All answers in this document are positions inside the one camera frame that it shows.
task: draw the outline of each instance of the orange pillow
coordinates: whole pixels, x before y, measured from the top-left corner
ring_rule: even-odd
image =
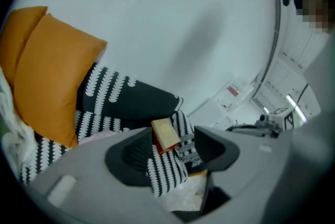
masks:
[[[0,34],[0,65],[12,90],[26,42],[47,9],[47,6],[36,6],[13,10],[4,24]]]
[[[107,42],[45,15],[19,61],[14,99],[22,120],[38,134],[74,147],[77,90]]]

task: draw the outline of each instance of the red label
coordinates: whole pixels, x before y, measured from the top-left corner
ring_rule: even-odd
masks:
[[[236,90],[234,88],[232,88],[231,86],[228,86],[227,89],[234,97],[239,95],[239,93],[237,93]]]

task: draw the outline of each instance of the gray plastic surface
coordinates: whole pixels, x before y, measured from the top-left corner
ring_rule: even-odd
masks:
[[[62,175],[74,176],[77,182],[60,209],[83,222],[182,223],[159,204],[149,187],[122,184],[105,165],[105,153],[110,146],[143,130],[124,132],[72,149],[39,174],[30,187],[45,196]]]
[[[214,185],[224,191],[230,188],[230,193],[234,194],[232,199],[194,223],[277,223],[289,217],[332,165],[335,156],[334,119],[335,113],[319,115],[298,129],[281,133],[263,166],[253,173],[245,165],[253,166],[257,158],[248,161],[248,154],[243,156],[243,152],[255,148],[259,144],[256,140],[260,138],[207,128],[234,141],[241,150],[241,160],[240,163],[237,160],[226,171],[212,173]],[[61,175],[75,176],[77,183],[60,206],[68,220],[71,215],[88,223],[182,223],[159,205],[150,188],[127,187],[104,166],[105,152],[112,144],[141,130],[129,131],[71,150],[38,175],[31,187],[43,197]],[[232,173],[233,169],[236,169],[236,182],[237,173],[250,177],[240,191],[227,184],[228,173]],[[45,202],[31,197],[36,203]],[[54,208],[47,207],[44,206],[44,209],[54,214]]]
[[[200,158],[211,172],[226,170],[240,154],[235,143],[200,126],[194,128],[194,143]]]

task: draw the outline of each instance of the light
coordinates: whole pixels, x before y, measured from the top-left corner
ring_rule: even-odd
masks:
[[[303,122],[307,122],[306,116],[304,115],[302,109],[300,109],[300,107],[294,101],[294,99],[290,95],[287,95],[286,98],[291,103],[291,105],[295,108],[295,110],[297,111],[297,113],[299,114],[299,116],[303,120]]]

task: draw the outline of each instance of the white wall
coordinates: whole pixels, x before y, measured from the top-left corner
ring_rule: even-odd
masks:
[[[273,39],[273,0],[15,0],[108,41],[103,65],[185,99],[190,113],[233,76],[252,80]]]
[[[257,105],[249,101],[245,104],[242,104],[234,113],[231,114],[231,118],[234,121],[237,121],[239,125],[241,124],[255,124],[256,121],[260,118],[260,115],[263,112],[259,109]]]
[[[321,29],[316,29],[313,24],[304,22],[302,16],[297,16],[294,2],[291,1],[287,7],[282,4],[281,0],[280,2],[281,25],[277,52],[255,100],[270,111],[289,107],[286,95],[290,94],[294,100],[298,100],[305,85],[310,80],[311,82],[315,80],[318,83],[314,87],[308,87],[299,101],[300,108],[309,119],[320,113],[319,99],[323,99],[326,106],[331,104],[329,98],[325,98],[333,93],[333,89],[324,87],[329,85],[326,80],[328,75],[316,68],[316,72],[312,74],[315,79],[308,79],[304,76],[306,69],[324,48],[329,35],[321,33]],[[328,65],[324,59],[319,63],[324,67]],[[321,95],[318,94],[319,97],[316,98],[315,91],[318,90],[321,91]]]

